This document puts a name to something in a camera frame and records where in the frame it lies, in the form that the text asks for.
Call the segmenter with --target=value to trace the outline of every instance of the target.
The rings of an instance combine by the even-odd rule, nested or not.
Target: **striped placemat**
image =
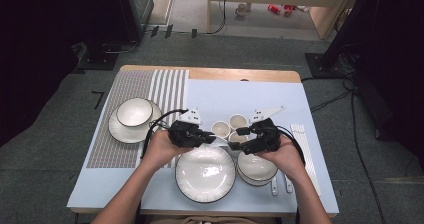
[[[305,157],[306,165],[305,169],[311,178],[312,184],[314,184],[315,190],[317,191],[318,196],[321,196],[321,189],[318,185],[317,174],[315,172],[314,163],[312,162],[311,151],[309,150],[309,143],[306,139],[305,127],[303,125],[292,124],[290,125],[292,133],[296,141],[299,143],[302,148],[303,155]]]
[[[109,132],[109,117],[113,110],[131,98],[140,97],[153,101],[162,114],[184,108],[184,86],[188,70],[121,70],[109,93],[104,114],[95,138],[87,168],[133,168],[137,163],[142,142],[122,143]],[[177,114],[165,121],[170,125]]]

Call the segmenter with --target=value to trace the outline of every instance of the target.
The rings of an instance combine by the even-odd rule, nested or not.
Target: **white table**
[[[288,82],[284,82],[284,80],[282,80],[283,82],[241,82],[194,79],[205,70],[222,73],[223,79],[226,78],[228,72],[235,71],[235,73],[241,74],[234,75],[233,73],[232,77],[236,80],[240,77],[255,80],[255,71],[252,70],[227,70],[228,72],[225,74],[225,69],[200,68],[198,72],[196,72],[196,68],[192,69],[186,84],[187,96],[184,105],[187,108],[197,107],[199,109],[204,120],[200,128],[209,130],[213,122],[227,120],[234,113],[250,116],[255,109],[284,105],[286,109],[271,119],[274,123],[288,129],[290,124],[301,124],[305,127],[321,192],[321,201],[327,213],[335,216],[339,212],[337,202],[303,85],[298,80],[297,73],[294,73],[295,78],[293,78],[293,72],[257,71],[256,73],[257,79],[261,79],[262,76],[266,77],[268,73],[270,79],[277,75],[280,78],[287,77],[286,81],[288,80]],[[92,146],[90,146],[87,158],[91,151]],[[116,194],[133,170],[134,168],[96,170],[83,168],[68,202],[68,207],[79,213],[97,212]],[[173,168],[162,168],[154,175],[142,198],[142,213],[209,216],[286,216],[296,213],[295,193],[287,193],[281,172],[277,174],[278,196],[271,194],[270,184],[253,187],[237,176],[233,188],[224,198],[204,204],[193,202],[181,193],[175,181],[174,171]]]

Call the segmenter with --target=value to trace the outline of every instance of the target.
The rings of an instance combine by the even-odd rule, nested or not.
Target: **white plate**
[[[122,103],[116,111],[116,117],[125,126],[138,126],[146,123],[153,113],[149,100],[133,98]]]
[[[196,202],[214,202],[233,187],[236,170],[233,159],[220,147],[204,145],[184,153],[175,168],[181,192]]]
[[[149,101],[149,102],[153,108],[153,114],[145,123],[138,126],[130,127],[130,126],[122,125],[122,123],[119,122],[118,118],[116,117],[116,112],[118,108],[113,110],[109,118],[110,134],[116,140],[120,142],[124,142],[124,143],[136,143],[136,142],[143,141],[146,138],[147,132],[149,131],[149,127],[150,127],[149,123],[153,120],[158,119],[162,115],[159,107],[152,101]]]

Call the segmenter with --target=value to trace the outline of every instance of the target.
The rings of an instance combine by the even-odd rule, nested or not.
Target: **person's right hand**
[[[193,148],[180,148],[169,140],[168,131],[158,130],[152,135],[147,146],[143,161],[158,170],[177,155],[193,150]]]
[[[291,140],[284,135],[280,135],[280,148],[277,151],[258,152],[256,156],[273,162],[292,181],[297,175],[306,173],[299,152]]]

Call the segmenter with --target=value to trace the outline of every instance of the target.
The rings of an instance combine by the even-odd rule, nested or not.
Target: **white bowl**
[[[153,107],[150,101],[142,98],[133,98],[122,103],[116,111],[116,117],[122,125],[138,126],[151,117]]]
[[[118,118],[116,116],[117,108],[112,112],[109,118],[109,132],[110,134],[118,141],[124,142],[124,143],[137,143],[140,141],[143,141],[146,138],[147,132],[150,128],[150,122],[153,120],[158,119],[161,117],[162,113],[159,107],[153,103],[152,101],[149,101],[152,109],[153,114],[150,116],[150,118],[143,124],[138,126],[125,126],[122,125],[121,122],[118,121]]]
[[[224,121],[217,121],[212,125],[211,131],[222,139],[227,139],[231,133],[231,128]]]
[[[278,168],[274,163],[253,154],[246,155],[240,152],[237,158],[237,172],[240,177],[254,186],[268,184],[277,171]]]
[[[223,198],[233,187],[235,176],[233,159],[219,147],[202,145],[184,153],[175,168],[181,192],[189,199],[202,203]]]
[[[229,119],[229,124],[231,127],[231,130],[235,131],[237,128],[240,127],[247,127],[249,122],[243,115],[240,114],[234,114]]]

